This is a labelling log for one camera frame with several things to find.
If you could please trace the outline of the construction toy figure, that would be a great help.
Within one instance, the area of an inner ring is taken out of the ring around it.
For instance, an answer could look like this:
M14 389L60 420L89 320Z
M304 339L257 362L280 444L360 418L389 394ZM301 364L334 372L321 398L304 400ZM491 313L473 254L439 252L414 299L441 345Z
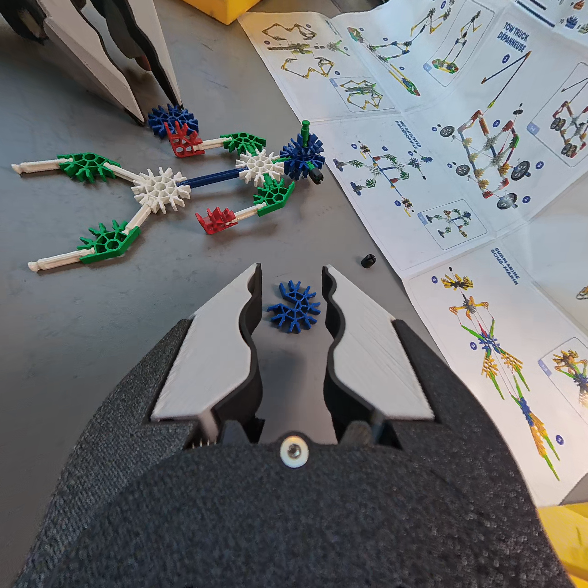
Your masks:
M318 136L311 133L309 121L302 122L297 138L289 141L278 155L267 153L265 145L265 139L245 132L203 141L201 149L223 147L228 152L236 151L239 158L231 169L191 179L181 172L173 172L171 168L159 168L156 173L150 169L145 173L134 173L93 152L63 154L51 160L13 164L13 170L20 175L60 170L81 182L93 182L96 178L120 178L132 184L134 198L139 204L139 210L131 220L121 223L113 221L112 228L102 223L96 229L90 228L92 238L81 238L82 245L75 251L31 261L28 268L39 272L76 262L88 264L121 256L139 236L141 225L151 214L166 214L167 207L174 211L184 207L197 187L231 179L252 183L257 190L254 203L235 212L239 223L249 217L262 217L283 208L295 188L295 181L300 178L310 179L317 185L322 183L324 149Z

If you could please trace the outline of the red toy connector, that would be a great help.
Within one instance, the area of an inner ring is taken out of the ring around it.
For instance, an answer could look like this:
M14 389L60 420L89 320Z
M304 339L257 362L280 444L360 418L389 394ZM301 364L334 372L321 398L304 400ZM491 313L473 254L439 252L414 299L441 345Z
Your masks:
M201 149L203 143L198 135L197 129L190 128L187 123L180 125L180 122L174 122L174 129L168 122L164 123L169 143L173 153L178 158L187 158L195 155L203 155L204 149Z
M219 207L216 207L214 210L207 209L206 212L207 215L205 217L202 217L198 213L195 214L195 217L208 235L224 231L238 223L236 213L229 208L221 210Z

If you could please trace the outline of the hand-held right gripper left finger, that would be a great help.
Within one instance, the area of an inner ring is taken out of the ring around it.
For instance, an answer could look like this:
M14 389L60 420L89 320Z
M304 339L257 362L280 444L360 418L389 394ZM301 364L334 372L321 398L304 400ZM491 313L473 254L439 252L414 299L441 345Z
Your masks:
M259 441L262 381L252 333L262 317L261 294L262 267L255 263L192 315L151 421L196 421L202 439L214 442L223 423L235 420Z

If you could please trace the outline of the grey desk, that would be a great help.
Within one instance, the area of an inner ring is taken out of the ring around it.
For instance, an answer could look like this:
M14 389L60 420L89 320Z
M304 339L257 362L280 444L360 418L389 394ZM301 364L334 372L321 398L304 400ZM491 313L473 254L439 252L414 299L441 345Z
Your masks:
M248 130L280 148L299 123L238 24L224 26L182 1L156 1L184 105L204 138ZM34 274L30 259L70 251L87 227L127 219L135 205L124 182L82 186L59 172L26 175L12 162L57 152L95 151L127 168L173 164L168 147L87 92L41 47L1 17L1 586L12 584L35 538L66 458L115 384L181 318L252 262L261 261L263 300L277 280L320 286L334 263L380 305L405 319L438 352L386 262L333 176L326 187L296 188L275 221L209 238L196 209L241 208L251 190L238 181L209 187L169 220L146 223L126 256L92 266ZM254 339L261 353L262 439L301 428L334 439L322 400L330 341L324 326L286 335L264 319Z

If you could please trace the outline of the black flat mat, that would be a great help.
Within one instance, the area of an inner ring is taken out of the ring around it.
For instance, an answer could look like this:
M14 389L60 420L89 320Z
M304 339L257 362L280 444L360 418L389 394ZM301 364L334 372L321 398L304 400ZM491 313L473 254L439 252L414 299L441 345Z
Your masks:
M387 1L331 1L339 13L365 12L385 5Z

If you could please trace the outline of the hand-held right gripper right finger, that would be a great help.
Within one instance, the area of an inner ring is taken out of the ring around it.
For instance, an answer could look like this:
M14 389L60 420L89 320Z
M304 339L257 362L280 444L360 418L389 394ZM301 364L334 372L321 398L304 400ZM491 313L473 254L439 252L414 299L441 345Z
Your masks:
M351 422L379 439L389 420L435 416L394 328L394 316L333 266L322 269L325 324L332 335L323 394L340 442Z

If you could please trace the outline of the yellow plastic bin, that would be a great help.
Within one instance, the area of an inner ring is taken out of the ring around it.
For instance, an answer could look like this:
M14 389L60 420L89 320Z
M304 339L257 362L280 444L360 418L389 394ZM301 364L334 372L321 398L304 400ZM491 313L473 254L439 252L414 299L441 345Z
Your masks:
M260 1L193 1L186 0L186 4L193 6L204 14L212 17L224 25L230 25L242 14L249 11Z
M587 502L541 507L538 515L571 581L587 587Z

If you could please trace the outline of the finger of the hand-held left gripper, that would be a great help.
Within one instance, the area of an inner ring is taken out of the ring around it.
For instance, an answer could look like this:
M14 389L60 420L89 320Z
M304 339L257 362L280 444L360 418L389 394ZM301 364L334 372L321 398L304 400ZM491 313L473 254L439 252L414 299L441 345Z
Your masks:
M152 73L169 103L182 105L179 86L153 1L114 1L114 4L122 14L130 37L149 61Z
M139 125L145 118L131 87L108 56L98 31L71 1L40 1L48 37L81 68L94 90L121 107Z

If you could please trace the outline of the blue snowflake toy connector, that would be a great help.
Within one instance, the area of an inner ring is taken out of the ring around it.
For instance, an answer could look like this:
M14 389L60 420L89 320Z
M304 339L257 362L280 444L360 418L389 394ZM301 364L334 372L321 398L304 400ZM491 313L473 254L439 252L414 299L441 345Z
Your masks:
M302 290L301 282L289 281L288 288L284 284L279 286L280 293L286 303L278 303L268 307L268 312L275 315L271 321L277 321L277 327L281 328L288 322L288 333L301 333L302 329L310 329L316 324L316 315L319 315L320 302L314 302L316 293L310 292L310 287Z
M192 132L198 132L198 120L194 114L189 112L187 109L180 105L167 105L167 108L158 106L154 107L151 113L148 114L148 123L151 127L153 134L160 138L166 138L167 132L165 123L168 124L170 129L175 131L175 123L178 122L180 127L184 124L187 125L187 134L190 135Z

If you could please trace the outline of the folded instruction sheet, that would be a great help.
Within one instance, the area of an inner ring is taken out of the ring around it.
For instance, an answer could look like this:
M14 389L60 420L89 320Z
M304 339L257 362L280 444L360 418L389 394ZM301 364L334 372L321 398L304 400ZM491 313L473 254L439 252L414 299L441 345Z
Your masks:
M537 504L587 501L587 1L239 21Z

